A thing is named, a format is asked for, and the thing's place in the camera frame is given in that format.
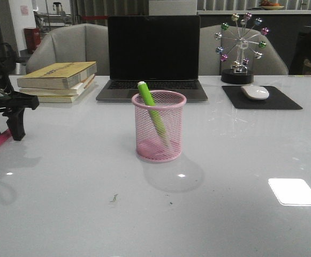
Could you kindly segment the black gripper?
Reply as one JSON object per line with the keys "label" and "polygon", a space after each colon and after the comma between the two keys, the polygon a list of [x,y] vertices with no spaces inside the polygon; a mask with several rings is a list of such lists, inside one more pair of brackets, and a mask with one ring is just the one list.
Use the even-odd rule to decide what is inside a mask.
{"label": "black gripper", "polygon": [[6,108],[9,108],[3,112],[3,116],[7,117],[6,123],[15,141],[21,141],[25,136],[25,108],[35,110],[38,106],[39,99],[35,95],[16,92],[13,89],[6,93],[0,88],[0,112],[4,111]]}

